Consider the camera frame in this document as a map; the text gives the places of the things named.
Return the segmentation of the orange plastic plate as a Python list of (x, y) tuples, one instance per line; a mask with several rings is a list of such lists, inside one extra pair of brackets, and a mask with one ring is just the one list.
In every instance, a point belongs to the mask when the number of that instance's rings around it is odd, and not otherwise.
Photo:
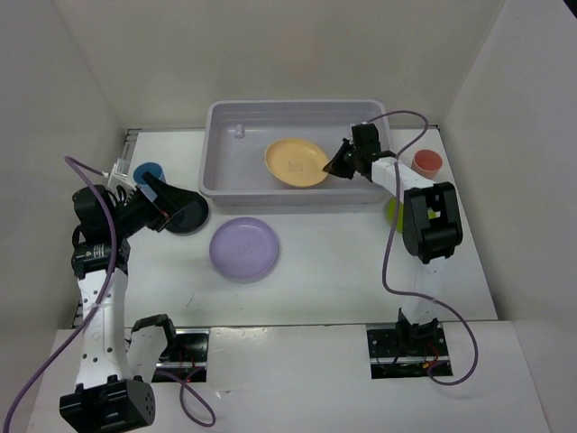
[(323, 182), (329, 162), (315, 143), (300, 138), (285, 138), (271, 143), (264, 153), (265, 165), (272, 176), (286, 185), (309, 188)]

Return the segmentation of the coral plastic cup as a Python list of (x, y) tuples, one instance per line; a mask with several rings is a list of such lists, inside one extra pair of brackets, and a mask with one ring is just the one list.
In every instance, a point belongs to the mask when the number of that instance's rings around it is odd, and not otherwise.
[(422, 149), (415, 153), (411, 169), (421, 176), (432, 180), (443, 167), (442, 157), (432, 150)]

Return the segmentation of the purple plastic plate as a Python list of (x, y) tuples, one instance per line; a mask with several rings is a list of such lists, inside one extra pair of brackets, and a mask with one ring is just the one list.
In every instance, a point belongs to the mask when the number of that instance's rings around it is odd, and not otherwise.
[(208, 254), (216, 271), (229, 281), (264, 278), (279, 258), (279, 238), (264, 221), (242, 216), (221, 224), (209, 243)]

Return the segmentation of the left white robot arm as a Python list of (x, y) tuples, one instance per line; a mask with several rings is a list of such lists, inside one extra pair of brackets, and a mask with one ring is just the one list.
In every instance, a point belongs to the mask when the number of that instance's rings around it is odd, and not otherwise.
[(142, 176), (147, 197), (136, 188), (112, 199), (103, 185), (72, 197), (79, 224), (73, 235), (73, 273), (78, 281), (83, 346), (75, 390), (60, 398), (60, 416), (77, 432), (128, 432), (149, 427), (156, 415), (151, 379), (158, 360), (173, 358), (179, 337), (165, 314), (124, 328), (128, 286), (128, 239), (143, 228), (160, 232), (190, 211), (205, 219), (208, 204), (195, 191)]

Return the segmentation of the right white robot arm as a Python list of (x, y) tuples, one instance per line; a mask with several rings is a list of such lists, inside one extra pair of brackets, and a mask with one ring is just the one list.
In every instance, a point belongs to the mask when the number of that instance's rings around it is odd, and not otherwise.
[[(382, 265), (385, 290), (406, 300), (398, 310), (395, 343), (406, 355), (416, 354), (426, 341), (436, 337), (438, 319), (429, 305), (437, 301), (440, 274), (447, 260), (463, 241), (463, 227), (452, 183), (435, 183), (380, 148), (374, 124), (352, 127), (352, 138), (343, 144), (324, 172), (350, 179), (360, 174), (393, 195), (393, 221)], [(398, 221), (408, 254), (419, 262), (412, 290), (395, 290), (389, 284), (388, 267)]]

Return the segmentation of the lavender plastic bin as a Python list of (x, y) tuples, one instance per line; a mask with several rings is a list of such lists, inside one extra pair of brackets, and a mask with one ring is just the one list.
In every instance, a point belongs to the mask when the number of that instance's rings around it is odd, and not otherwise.
[(391, 146), (385, 106), (374, 99), (225, 100), (207, 113), (198, 187), (218, 206), (358, 205), (388, 192), (364, 177), (327, 176), (319, 185), (294, 188), (275, 178), (265, 151), (276, 141), (299, 138), (333, 158), (354, 125), (373, 119), (383, 150)]

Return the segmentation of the black plate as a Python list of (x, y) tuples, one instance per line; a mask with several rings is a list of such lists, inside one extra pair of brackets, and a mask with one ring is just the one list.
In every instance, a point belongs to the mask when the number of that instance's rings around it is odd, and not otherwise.
[(201, 229), (209, 217), (209, 205), (199, 198), (178, 212), (166, 229), (176, 235), (190, 235)]

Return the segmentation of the blue plastic cup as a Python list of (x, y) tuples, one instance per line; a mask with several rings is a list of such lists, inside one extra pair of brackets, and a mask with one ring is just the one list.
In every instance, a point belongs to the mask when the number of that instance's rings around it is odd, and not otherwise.
[(157, 180), (165, 181), (165, 174), (163, 168), (153, 161), (148, 161), (137, 166), (133, 171), (133, 181), (136, 185), (147, 186), (147, 182), (144, 180), (143, 175), (145, 173), (150, 173), (152, 177)]

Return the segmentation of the green plastic plate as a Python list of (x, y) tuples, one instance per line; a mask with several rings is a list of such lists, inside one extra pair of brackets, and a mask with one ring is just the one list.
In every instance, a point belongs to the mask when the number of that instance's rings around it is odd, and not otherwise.
[(387, 222), (393, 226), (393, 222), (396, 221), (396, 231), (400, 234), (403, 233), (403, 203), (398, 202), (395, 197), (391, 198), (386, 206), (384, 207), (384, 214)]

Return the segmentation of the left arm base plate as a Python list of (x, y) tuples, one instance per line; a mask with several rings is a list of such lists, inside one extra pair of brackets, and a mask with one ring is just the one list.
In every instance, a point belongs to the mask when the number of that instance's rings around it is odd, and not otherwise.
[(210, 330), (178, 328), (173, 344), (160, 356), (153, 382), (172, 382), (160, 372), (171, 373), (187, 382), (206, 382)]

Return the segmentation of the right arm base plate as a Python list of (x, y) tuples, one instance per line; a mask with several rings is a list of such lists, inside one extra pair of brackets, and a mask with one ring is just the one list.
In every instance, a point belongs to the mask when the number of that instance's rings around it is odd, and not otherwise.
[(395, 324), (366, 328), (371, 378), (401, 379), (453, 375), (444, 330), (437, 319), (411, 325), (404, 318)]

